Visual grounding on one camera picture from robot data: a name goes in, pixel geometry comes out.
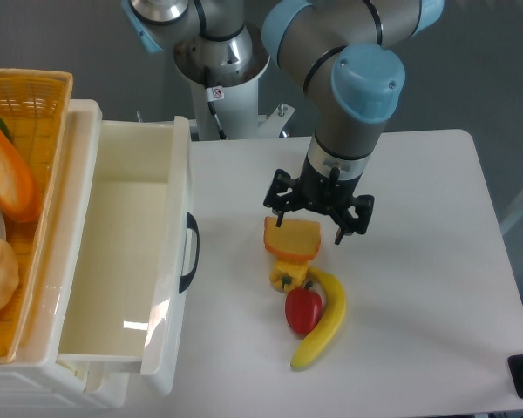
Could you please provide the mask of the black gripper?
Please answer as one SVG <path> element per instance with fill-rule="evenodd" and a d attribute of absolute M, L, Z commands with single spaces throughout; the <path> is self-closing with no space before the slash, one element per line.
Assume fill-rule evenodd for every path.
<path fill-rule="evenodd" d="M 327 165 L 305 158 L 296 178 L 283 169 L 275 171 L 263 205 L 277 217 L 277 227 L 287 212 L 298 210 L 334 217 L 339 245 L 345 236 L 366 234 L 370 223 L 375 197 L 355 194 L 364 168 L 365 163 L 354 161 L 333 158 Z"/>

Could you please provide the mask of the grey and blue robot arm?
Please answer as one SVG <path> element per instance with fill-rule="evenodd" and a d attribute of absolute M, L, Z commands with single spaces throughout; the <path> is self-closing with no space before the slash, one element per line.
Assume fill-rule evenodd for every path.
<path fill-rule="evenodd" d="M 363 234 L 370 195 L 356 195 L 404 87 L 391 46 L 436 23 L 440 1 L 281 1 L 262 26 L 242 1 L 124 1 L 138 38 L 167 51 L 190 85 L 202 140 L 258 138 L 258 81 L 269 64 L 287 74 L 320 118 L 301 174 L 276 171 L 263 204 L 277 218 L 305 209 L 333 219 L 337 237 Z"/>

